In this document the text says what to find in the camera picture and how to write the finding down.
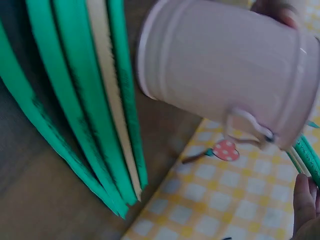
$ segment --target red strawberry sticker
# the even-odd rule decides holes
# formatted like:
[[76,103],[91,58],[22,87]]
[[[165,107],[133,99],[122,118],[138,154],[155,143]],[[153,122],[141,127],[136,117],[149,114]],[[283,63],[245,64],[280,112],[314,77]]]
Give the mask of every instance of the red strawberry sticker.
[[213,147],[213,154],[223,161],[233,162],[239,158],[236,144],[229,140],[222,140]]

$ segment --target hand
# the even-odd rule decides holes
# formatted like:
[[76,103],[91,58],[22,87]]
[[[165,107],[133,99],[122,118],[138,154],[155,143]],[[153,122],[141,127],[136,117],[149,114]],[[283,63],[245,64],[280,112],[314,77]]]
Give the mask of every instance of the hand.
[[298,17],[286,4],[279,4],[279,0],[256,0],[251,10],[267,15],[294,29],[298,28]]
[[315,182],[304,174],[299,174],[295,180],[293,209],[293,240],[318,240],[320,192]]

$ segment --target yellow checkered tablecloth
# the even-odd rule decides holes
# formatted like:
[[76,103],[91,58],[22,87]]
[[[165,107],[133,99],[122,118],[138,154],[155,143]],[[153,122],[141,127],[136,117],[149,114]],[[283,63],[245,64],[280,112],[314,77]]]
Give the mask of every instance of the yellow checkered tablecloth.
[[[308,1],[305,22],[320,36],[320,1]],[[312,120],[320,124],[320,98]],[[320,154],[320,129],[305,127]],[[238,145],[240,158],[216,156],[181,164],[223,139],[222,126],[203,120],[175,166],[123,240],[288,240],[293,232],[297,171],[275,146]]]

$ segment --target bucket rim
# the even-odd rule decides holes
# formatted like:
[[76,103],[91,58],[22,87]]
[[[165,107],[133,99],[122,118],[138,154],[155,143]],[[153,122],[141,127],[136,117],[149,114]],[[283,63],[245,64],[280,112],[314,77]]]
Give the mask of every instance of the bucket rim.
[[140,37],[137,44],[137,55],[136,55],[136,72],[137,72],[137,79],[142,89],[143,93],[147,95],[149,98],[157,100],[147,87],[146,81],[146,72],[145,72],[145,60],[146,60],[146,46],[149,39],[149,34],[151,29],[153,28],[154,22],[159,14],[159,12],[163,9],[163,7],[169,2],[169,0],[158,0],[155,5],[150,9],[149,13],[147,14],[146,19],[144,20],[141,31]]

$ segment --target bucket handle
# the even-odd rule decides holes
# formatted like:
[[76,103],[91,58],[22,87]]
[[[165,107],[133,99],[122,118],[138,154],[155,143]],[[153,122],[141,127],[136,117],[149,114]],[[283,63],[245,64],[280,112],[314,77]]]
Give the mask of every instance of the bucket handle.
[[[257,140],[248,138],[241,139],[231,136],[230,132],[232,130],[234,117],[241,117],[247,120],[252,126],[254,132],[252,135],[256,137]],[[275,135],[268,128],[261,126],[252,114],[238,107],[233,107],[228,111],[223,129],[223,137],[237,144],[251,144],[260,149],[263,149],[268,143],[273,143],[275,140]]]

